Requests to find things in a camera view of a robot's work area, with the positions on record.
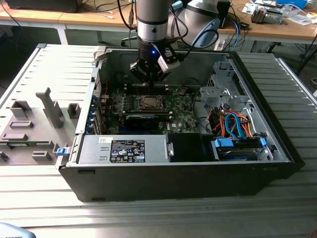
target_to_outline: sticker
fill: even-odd
[[[111,150],[112,155],[118,155],[118,153],[119,153],[118,150]]]
[[[113,137],[99,137],[99,143],[111,143]]]
[[[113,140],[111,144],[111,163],[144,163],[144,140]]]

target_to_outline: motherboard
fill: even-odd
[[[125,86],[109,91],[104,100],[106,134],[165,134],[198,132],[192,112],[193,93],[167,85],[148,90]]]

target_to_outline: blue cable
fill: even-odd
[[[237,137],[235,136],[235,134],[233,134],[233,133],[230,131],[230,129],[229,129],[228,122],[229,122],[230,116],[234,116],[234,118],[236,119],[237,129],[238,129],[239,136],[242,137],[244,140],[247,139],[246,136],[245,136],[245,134],[243,133],[243,131],[242,131],[242,129],[241,129],[239,118],[238,118],[235,114],[233,114],[233,113],[228,114],[228,115],[226,116],[225,121],[224,121],[227,132],[228,132],[230,135],[232,135],[232,137],[233,137],[234,139],[237,139]]]
[[[237,39],[236,39],[236,43],[234,44],[234,47],[233,47],[232,50],[231,50],[231,51],[234,51],[234,49],[235,49],[236,46],[237,46],[238,40],[239,40],[239,27],[238,27],[237,23],[236,23],[234,20],[232,20],[231,18],[229,18],[229,20],[231,20],[231,21],[233,22],[233,24],[236,26],[236,29],[237,29]]]

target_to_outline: blue latch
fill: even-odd
[[[266,143],[266,140],[265,140],[264,138],[261,138],[261,139],[260,139],[260,142],[261,142],[261,144],[262,144],[263,147],[265,147],[266,144],[267,144],[267,143]]]
[[[233,147],[233,142],[229,138],[217,138],[214,141],[215,147]]]
[[[56,151],[57,156],[69,156],[70,155],[70,147],[60,147]]]

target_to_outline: green circuit board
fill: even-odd
[[[109,101],[105,115],[106,133],[107,134],[129,134],[129,131],[125,128],[124,118],[126,117],[125,108],[122,106],[125,95],[123,90],[117,89],[115,92],[110,92]],[[138,110],[138,103],[135,100],[139,98],[145,98],[144,95],[129,95],[132,111]],[[163,119],[158,122],[158,128],[150,131],[140,130],[140,134],[166,134],[166,133],[193,133],[198,132],[198,128],[195,126],[194,115],[191,112],[191,93],[185,92],[181,87],[170,87],[167,95],[151,95],[148,97],[161,98],[161,110],[165,112],[164,118],[172,115],[171,119]],[[144,103],[144,109],[147,109],[147,104]],[[143,112],[140,115],[152,114],[151,112]]]

